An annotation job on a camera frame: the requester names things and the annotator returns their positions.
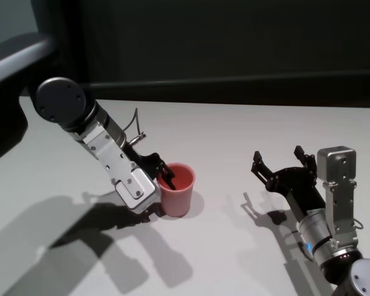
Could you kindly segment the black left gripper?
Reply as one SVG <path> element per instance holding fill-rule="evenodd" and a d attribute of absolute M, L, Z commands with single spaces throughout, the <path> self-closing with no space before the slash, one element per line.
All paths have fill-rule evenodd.
<path fill-rule="evenodd" d="M 162 184 L 166 184 L 169 189 L 176 190 L 176 186 L 173 183 L 175 177 L 174 172 L 171 168 L 160 158 L 159 154 L 154 152 L 149 155 L 141 155 L 134 149 L 133 146 L 126 143 L 123 151 L 127 157 L 139 166 L 151 179 L 157 178 Z M 146 210 L 142 213 L 142 223 L 151 222 L 150 210 Z"/>

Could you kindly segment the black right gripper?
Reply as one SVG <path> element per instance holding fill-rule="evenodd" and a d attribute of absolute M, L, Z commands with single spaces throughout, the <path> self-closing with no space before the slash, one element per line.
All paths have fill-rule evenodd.
<path fill-rule="evenodd" d="M 306 154 L 301 146 L 295 147 L 294 155 L 303 168 L 290 167 L 272 172 L 257 150 L 253 155 L 251 172 L 265 185 L 267 191 L 282 195 L 295 219 L 301 221 L 309 211 L 325 208 L 325 201 L 315 187 L 317 179 L 315 156 Z"/>

